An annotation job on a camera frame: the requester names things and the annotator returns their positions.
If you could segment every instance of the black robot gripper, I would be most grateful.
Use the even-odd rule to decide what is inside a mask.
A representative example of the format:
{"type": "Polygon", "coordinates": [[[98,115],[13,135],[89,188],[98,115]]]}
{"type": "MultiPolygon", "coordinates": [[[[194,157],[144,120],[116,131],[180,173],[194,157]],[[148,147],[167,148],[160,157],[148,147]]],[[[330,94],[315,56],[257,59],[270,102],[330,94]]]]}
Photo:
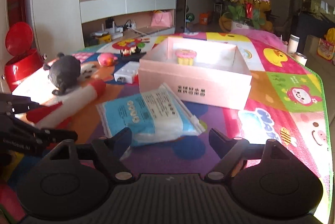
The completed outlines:
{"type": "Polygon", "coordinates": [[[221,160],[199,174],[141,174],[119,160],[130,146],[125,128],[106,140],[65,140],[22,179],[22,224],[320,223],[312,212],[319,179],[277,140],[265,145],[210,130],[221,160]],[[92,160],[94,168],[79,160],[92,160]],[[245,168],[247,160],[261,159],[245,168]]]}

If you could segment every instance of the pink box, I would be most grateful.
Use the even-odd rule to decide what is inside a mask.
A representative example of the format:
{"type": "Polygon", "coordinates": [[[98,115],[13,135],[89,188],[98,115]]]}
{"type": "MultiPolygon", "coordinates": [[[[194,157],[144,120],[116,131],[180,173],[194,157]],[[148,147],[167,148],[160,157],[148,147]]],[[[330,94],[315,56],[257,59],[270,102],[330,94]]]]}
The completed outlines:
{"type": "Polygon", "coordinates": [[[142,59],[140,92],[166,83],[185,101],[243,110],[251,89],[251,73],[237,46],[215,41],[168,37],[142,59]],[[175,51],[197,52],[193,66],[177,63],[175,51]]]}

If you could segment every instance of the white flower pot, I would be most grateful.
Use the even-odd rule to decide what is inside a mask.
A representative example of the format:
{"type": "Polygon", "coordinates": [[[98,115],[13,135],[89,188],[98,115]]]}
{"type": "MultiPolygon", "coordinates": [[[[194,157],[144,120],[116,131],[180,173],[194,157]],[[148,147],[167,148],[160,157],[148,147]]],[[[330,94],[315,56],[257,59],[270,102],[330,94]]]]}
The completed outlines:
{"type": "Polygon", "coordinates": [[[231,31],[234,29],[254,29],[254,27],[232,21],[231,31]]]}

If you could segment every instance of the ribbed black surface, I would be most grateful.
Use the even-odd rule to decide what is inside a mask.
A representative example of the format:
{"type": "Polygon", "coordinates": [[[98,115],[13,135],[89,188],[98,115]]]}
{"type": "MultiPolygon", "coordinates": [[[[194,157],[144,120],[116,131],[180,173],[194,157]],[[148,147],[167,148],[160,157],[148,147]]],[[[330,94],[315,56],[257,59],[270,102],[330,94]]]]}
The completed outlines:
{"type": "Polygon", "coordinates": [[[22,224],[265,224],[315,223],[312,216],[289,221],[263,219],[236,205],[227,190],[203,182],[197,174],[143,174],[129,185],[118,186],[96,211],[69,221],[25,218],[22,224]]]}

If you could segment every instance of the plastic zip bag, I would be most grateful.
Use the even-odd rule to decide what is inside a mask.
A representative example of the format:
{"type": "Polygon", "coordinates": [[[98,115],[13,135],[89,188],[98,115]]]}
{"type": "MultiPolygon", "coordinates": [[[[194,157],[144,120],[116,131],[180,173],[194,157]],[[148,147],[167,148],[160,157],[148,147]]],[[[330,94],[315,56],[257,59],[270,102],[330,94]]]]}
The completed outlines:
{"type": "Polygon", "coordinates": [[[133,133],[131,146],[198,136],[205,131],[166,84],[157,90],[99,104],[97,109],[105,135],[112,137],[129,127],[133,133]]]}

